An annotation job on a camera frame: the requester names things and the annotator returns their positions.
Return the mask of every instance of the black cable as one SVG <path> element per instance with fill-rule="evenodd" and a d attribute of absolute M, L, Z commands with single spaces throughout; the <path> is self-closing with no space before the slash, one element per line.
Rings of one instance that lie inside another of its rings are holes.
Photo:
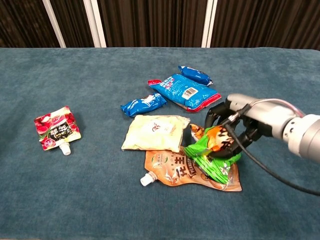
<path fill-rule="evenodd" d="M 263 170 L 265 170 L 268 174 L 270 174 L 271 176 L 273 176 L 274 178 L 278 179 L 280 182 L 294 188 L 297 189 L 301 192 L 307 193 L 307 194 L 312 194 L 312 195 L 316 195 L 316 196 L 320 196 L 320 191 L 315 191 L 315 190 L 310 190 L 307 188 L 304 188 L 302 186 L 298 186 L 284 178 L 282 178 L 281 176 L 279 176 L 278 174 L 276 174 L 275 172 L 271 171 L 266 165 L 264 165 L 263 163 L 261 163 L 258 159 L 255 158 L 255 156 L 253 156 L 240 142 L 240 140 L 238 139 L 235 131 L 233 130 L 233 128 L 229 125 L 229 124 L 225 124 L 224 125 L 225 129 L 229 132 L 229 134 L 231 135 L 231 137 L 233 137 L 233 139 L 238 143 L 238 145 L 240 146 L 240 148 L 242 149 L 242 151 L 244 151 L 245 154 L 247 154 L 247 156 L 249 158 L 251 158 L 256 164 L 258 164 Z"/>

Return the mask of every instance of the table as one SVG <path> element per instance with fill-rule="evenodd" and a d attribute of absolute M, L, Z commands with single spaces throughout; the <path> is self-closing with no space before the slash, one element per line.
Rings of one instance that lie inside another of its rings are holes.
<path fill-rule="evenodd" d="M 120 105 L 153 93 L 186 65 L 230 93 L 281 98 L 320 114 L 320 53 L 280 48 L 1 48 L 0 239 L 319 239 L 320 198 L 292 189 L 247 156 L 242 192 L 140 184 L 143 151 L 121 151 L 132 119 Z M 68 105 L 82 139 L 43 151 L 34 118 Z M 208 108 L 169 102 L 150 115 L 203 125 Z M 192 143 L 189 128 L 182 145 Z M 284 178 L 320 191 L 320 164 L 262 137 L 248 148 Z"/>

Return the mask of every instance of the snack bag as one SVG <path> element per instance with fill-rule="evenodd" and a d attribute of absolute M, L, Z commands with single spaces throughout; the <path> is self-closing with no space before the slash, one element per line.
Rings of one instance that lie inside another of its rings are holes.
<path fill-rule="evenodd" d="M 185 154 L 194 160 L 198 167 L 208 177 L 222 184 L 229 182 L 229 171 L 231 166 L 235 164 L 241 157 L 237 154 L 229 159 L 213 158 L 207 156 L 211 152 L 216 152 L 229 147 L 234 139 L 229 135 L 228 131 L 222 126 L 212 126 L 203 129 L 195 124 L 190 124 L 192 135 L 198 141 L 185 147 Z"/>
<path fill-rule="evenodd" d="M 194 161 L 186 156 L 183 147 L 180 147 L 178 153 L 169 150 L 146 151 L 144 168 L 149 172 L 140 180 L 143 186 L 153 183 L 155 180 L 160 180 L 170 187 L 183 184 L 201 184 L 226 192 L 242 190 L 236 164 L 231 165 L 228 171 L 229 181 L 222 184 L 203 174 Z"/>
<path fill-rule="evenodd" d="M 199 84 L 210 86 L 213 84 L 211 78 L 202 71 L 196 70 L 188 66 L 178 66 L 181 74 L 188 79 L 191 79 Z"/>
<path fill-rule="evenodd" d="M 64 155 L 71 153 L 69 142 L 80 139 L 81 134 L 68 106 L 34 119 L 39 142 L 43 150 L 60 147 Z"/>
<path fill-rule="evenodd" d="M 171 150 L 178 153 L 189 122 L 189 118 L 178 115 L 137 115 L 121 149 Z"/>
<path fill-rule="evenodd" d="M 164 81 L 149 80 L 148 85 L 190 113 L 196 113 L 221 98 L 216 90 L 180 74 L 173 74 Z"/>
<path fill-rule="evenodd" d="M 144 114 L 156 110 L 166 104 L 167 101 L 159 94 L 154 93 L 142 99 L 135 99 L 122 105 L 121 109 L 125 115 L 133 118 L 138 114 Z"/>

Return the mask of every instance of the red jelly pouch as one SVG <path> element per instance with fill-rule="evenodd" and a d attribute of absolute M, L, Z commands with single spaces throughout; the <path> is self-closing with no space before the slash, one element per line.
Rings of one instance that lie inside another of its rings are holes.
<path fill-rule="evenodd" d="M 38 116 L 34 119 L 34 124 L 43 150 L 59 146 L 64 155 L 69 155 L 69 142 L 81 138 L 75 117 L 68 106 Z"/>

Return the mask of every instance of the blue wafer package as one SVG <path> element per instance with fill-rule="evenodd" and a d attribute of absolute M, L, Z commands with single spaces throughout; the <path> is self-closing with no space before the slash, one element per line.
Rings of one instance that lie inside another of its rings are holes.
<path fill-rule="evenodd" d="M 202 71 L 193 69 L 188 66 L 178 66 L 178 68 L 180 69 L 181 74 L 188 79 L 191 79 L 205 86 L 209 86 L 213 84 L 213 81 L 211 80 L 211 78 Z"/>
<path fill-rule="evenodd" d="M 159 93 L 154 93 L 145 98 L 132 100 L 126 105 L 122 105 L 121 109 L 125 115 L 133 118 L 138 114 L 156 110 L 166 103 L 167 101 Z"/>
<path fill-rule="evenodd" d="M 148 85 L 190 113 L 196 113 L 221 98 L 216 90 L 180 74 L 173 74 L 164 81 L 149 80 Z"/>

